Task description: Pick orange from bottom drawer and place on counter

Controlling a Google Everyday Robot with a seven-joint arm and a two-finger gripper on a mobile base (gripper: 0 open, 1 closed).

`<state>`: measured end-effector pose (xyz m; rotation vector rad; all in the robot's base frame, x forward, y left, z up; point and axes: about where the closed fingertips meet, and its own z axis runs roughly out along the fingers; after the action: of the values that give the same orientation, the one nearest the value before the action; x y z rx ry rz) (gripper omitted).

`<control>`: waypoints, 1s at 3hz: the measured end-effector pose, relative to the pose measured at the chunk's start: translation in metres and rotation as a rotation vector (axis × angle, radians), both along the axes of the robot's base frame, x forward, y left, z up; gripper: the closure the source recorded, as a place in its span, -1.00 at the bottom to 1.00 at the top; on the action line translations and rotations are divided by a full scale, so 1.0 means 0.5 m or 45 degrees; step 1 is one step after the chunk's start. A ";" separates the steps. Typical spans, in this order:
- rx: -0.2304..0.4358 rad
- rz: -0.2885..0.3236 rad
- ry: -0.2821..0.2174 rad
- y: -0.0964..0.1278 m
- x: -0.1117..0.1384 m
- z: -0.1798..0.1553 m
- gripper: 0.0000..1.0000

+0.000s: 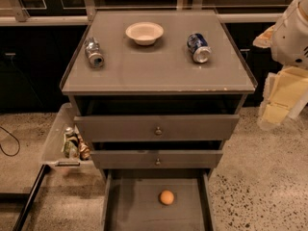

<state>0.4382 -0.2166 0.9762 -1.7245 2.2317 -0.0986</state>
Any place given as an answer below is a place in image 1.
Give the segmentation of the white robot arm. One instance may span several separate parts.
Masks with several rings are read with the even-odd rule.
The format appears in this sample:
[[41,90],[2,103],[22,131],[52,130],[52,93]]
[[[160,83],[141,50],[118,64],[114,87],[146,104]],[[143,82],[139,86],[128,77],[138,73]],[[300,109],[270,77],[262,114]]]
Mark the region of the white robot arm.
[[295,119],[308,102],[308,0],[294,0],[253,45],[269,48],[282,64],[268,74],[258,114],[259,127],[271,130],[287,117]]

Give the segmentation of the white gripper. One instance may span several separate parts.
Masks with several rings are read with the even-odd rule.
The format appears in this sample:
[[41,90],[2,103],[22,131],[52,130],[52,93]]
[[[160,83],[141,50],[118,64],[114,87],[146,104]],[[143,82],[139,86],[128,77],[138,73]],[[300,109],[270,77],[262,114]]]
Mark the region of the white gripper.
[[308,66],[308,0],[294,0],[253,45],[270,48],[272,58],[286,65],[269,73],[264,85],[257,123],[268,131],[296,119],[308,104],[308,69],[300,68]]

